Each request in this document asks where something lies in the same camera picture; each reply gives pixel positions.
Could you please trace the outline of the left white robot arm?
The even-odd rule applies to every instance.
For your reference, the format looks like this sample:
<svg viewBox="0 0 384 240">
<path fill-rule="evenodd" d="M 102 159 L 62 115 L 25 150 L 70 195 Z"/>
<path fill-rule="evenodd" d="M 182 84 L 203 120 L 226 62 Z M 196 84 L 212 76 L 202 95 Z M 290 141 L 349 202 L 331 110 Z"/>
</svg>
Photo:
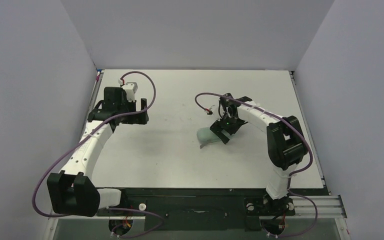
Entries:
<svg viewBox="0 0 384 240">
<path fill-rule="evenodd" d="M 147 100 L 141 98 L 141 109 L 137 111 L 137 89 L 135 82 L 104 88 L 103 99 L 88 114 L 82 144 L 75 148 L 61 170 L 50 173 L 46 180 L 56 214 L 93 217 L 98 210 L 121 203 L 121 190 L 97 188 L 91 175 L 104 145 L 119 124 L 147 124 Z"/>
</svg>

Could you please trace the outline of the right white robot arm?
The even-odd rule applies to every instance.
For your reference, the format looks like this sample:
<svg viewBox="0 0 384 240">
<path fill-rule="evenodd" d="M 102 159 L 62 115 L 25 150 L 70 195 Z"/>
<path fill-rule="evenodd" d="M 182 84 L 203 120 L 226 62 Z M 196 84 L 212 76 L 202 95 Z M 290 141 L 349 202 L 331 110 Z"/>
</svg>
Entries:
<svg viewBox="0 0 384 240">
<path fill-rule="evenodd" d="M 261 108 L 249 97 L 233 99 L 226 93 L 219 98 L 223 115 L 211 126 L 210 131 L 223 144 L 245 124 L 251 124 L 266 134 L 267 152 L 273 165 L 269 182 L 265 188 L 272 200 L 288 195 L 290 174 L 308 153 L 301 125 L 295 116 L 275 116 Z"/>
</svg>

